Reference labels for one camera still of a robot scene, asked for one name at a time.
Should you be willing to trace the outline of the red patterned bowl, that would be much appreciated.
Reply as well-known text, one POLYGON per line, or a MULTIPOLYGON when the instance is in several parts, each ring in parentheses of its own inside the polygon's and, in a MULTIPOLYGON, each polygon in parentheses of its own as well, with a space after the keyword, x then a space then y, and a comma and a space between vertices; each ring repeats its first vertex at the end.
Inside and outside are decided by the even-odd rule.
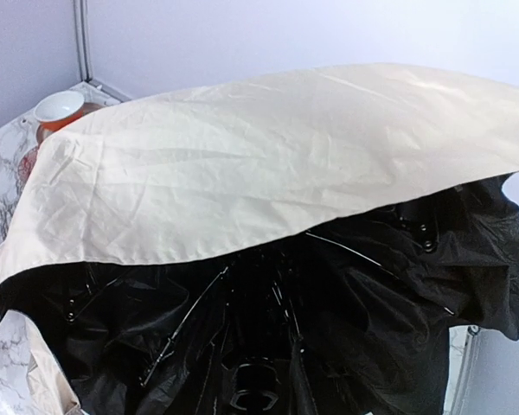
POLYGON ((38 156, 38 148, 33 147, 21 159, 18 164, 17 174, 21 182, 26 182, 35 166, 36 158, 38 156))

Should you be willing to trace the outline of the cream and black umbrella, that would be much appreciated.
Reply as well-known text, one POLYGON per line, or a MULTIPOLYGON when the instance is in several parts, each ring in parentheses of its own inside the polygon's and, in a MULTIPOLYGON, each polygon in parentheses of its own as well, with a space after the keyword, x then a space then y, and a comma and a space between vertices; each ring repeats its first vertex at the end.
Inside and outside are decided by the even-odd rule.
POLYGON ((320 67, 102 108, 0 245, 43 414, 439 414, 450 329, 519 340, 519 88, 320 67))

